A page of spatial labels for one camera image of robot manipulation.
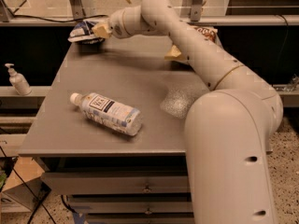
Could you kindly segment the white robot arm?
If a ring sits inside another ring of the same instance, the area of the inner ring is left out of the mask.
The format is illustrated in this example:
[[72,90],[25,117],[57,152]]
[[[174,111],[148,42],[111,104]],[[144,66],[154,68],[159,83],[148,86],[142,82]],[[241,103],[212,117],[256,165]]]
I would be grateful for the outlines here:
[[93,31],[103,38],[166,35],[207,86],[184,129],[195,224],[278,224],[266,158],[283,117],[276,90],[183,21],[169,0],[142,0]]

